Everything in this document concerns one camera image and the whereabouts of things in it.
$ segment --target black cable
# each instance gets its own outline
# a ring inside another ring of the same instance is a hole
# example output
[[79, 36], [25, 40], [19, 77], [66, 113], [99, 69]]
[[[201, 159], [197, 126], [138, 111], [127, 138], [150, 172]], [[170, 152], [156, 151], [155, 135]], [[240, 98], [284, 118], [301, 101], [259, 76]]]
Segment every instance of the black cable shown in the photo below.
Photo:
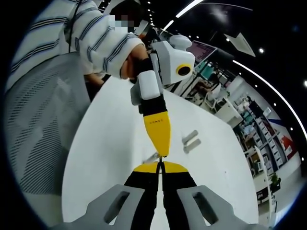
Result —
[[70, 30], [70, 32], [69, 32], [69, 39], [68, 39], [68, 52], [69, 52], [69, 53], [71, 52], [72, 29], [73, 29], [73, 25], [74, 25], [74, 23], [75, 23], [75, 21], [76, 21], [76, 14], [77, 14], [77, 11], [78, 11], [78, 9], [79, 9], [79, 7], [80, 7], [80, 5], [81, 5], [81, 2], [82, 2], [82, 0], [79, 0], [79, 1], [78, 1], [76, 10], [75, 10], [75, 12], [74, 12], [74, 14], [73, 14], [73, 17], [72, 17], [72, 19], [71, 19], [71, 22], [70, 22], [71, 30]]

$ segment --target hand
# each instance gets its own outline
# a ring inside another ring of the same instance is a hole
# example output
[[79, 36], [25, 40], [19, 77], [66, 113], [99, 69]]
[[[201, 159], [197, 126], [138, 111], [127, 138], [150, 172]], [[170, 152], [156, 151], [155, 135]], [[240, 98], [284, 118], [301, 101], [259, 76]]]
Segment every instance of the hand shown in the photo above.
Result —
[[120, 69], [122, 79], [135, 79], [134, 63], [135, 60], [144, 60], [148, 58], [147, 50], [143, 44], [139, 44], [131, 51], [128, 58]]

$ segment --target white table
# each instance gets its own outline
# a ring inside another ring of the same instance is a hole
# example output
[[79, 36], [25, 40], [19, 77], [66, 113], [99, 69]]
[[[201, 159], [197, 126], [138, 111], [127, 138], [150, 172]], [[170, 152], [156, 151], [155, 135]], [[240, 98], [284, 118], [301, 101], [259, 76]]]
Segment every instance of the white table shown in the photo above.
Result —
[[[78, 128], [63, 179], [64, 222], [84, 215], [91, 201], [125, 183], [132, 170], [155, 152], [142, 115], [130, 102], [131, 86], [128, 81], [110, 78]], [[208, 186], [232, 204], [236, 216], [257, 223], [255, 186], [231, 127], [181, 97], [168, 91], [164, 96], [172, 127], [166, 160], [188, 168], [196, 184]], [[202, 143], [185, 154], [181, 140], [195, 129]], [[168, 229], [162, 197], [159, 191], [151, 229]]]

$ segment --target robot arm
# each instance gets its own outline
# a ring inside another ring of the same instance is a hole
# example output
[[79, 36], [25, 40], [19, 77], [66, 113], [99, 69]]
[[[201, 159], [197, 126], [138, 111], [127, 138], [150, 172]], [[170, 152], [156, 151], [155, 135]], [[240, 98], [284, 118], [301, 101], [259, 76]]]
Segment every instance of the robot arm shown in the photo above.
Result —
[[170, 122], [163, 97], [163, 85], [192, 75], [195, 57], [186, 48], [191, 41], [175, 35], [167, 41], [152, 43], [150, 58], [141, 61], [137, 83], [131, 89], [133, 105], [141, 108], [145, 128], [159, 157], [166, 157], [170, 145]]

